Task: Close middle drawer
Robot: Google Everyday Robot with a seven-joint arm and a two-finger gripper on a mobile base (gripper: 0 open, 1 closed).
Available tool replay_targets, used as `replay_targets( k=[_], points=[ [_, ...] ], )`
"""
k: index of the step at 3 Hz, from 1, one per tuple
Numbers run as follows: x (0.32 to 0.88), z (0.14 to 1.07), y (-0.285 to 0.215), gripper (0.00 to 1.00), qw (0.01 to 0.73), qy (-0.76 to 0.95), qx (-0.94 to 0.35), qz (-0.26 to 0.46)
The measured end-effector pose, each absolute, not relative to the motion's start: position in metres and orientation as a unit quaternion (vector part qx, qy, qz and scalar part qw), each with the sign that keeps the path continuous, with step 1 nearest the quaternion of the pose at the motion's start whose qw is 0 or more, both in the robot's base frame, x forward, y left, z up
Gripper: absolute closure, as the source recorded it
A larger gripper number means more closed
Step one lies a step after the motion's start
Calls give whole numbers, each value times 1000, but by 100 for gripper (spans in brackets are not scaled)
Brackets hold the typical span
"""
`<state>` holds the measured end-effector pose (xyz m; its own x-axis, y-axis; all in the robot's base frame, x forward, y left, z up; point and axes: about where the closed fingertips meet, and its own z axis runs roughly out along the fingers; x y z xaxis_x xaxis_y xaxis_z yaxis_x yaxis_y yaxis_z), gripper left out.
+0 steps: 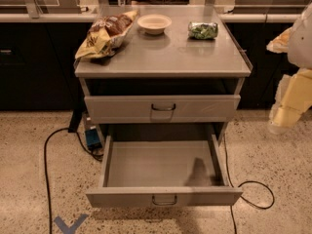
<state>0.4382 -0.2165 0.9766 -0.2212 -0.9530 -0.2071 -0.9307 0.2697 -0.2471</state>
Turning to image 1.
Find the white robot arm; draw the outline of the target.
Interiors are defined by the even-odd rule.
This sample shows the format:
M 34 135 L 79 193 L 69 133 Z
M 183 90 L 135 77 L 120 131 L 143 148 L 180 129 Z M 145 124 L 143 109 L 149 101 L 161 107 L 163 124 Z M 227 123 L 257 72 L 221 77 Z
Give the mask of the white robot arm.
M 266 49 L 286 53 L 289 63 L 298 67 L 295 75 L 282 77 L 269 114 L 268 129 L 279 135 L 292 128 L 312 106 L 312 4 Z

